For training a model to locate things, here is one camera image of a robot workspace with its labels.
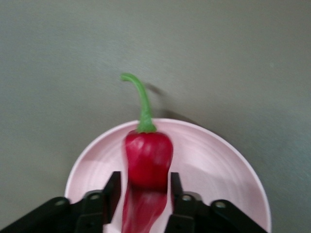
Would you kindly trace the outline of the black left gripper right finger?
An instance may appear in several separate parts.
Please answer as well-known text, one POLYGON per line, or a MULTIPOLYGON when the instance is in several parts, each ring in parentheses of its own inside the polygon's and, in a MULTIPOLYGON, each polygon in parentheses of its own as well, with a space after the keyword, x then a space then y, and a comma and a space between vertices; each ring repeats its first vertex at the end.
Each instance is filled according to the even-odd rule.
POLYGON ((266 230, 228 200, 210 205, 195 192, 183 190, 179 173, 171 173, 170 215, 166 233, 264 233, 266 230))

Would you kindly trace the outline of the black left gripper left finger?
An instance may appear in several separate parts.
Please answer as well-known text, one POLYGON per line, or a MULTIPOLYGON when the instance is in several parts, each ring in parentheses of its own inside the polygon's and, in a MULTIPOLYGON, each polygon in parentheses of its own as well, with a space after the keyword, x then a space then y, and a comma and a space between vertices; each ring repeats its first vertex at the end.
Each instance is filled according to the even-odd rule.
POLYGON ((102 190, 85 193, 77 203, 53 198, 1 230, 2 233, 102 233, 112 222, 121 197, 121 172, 114 171, 102 190))

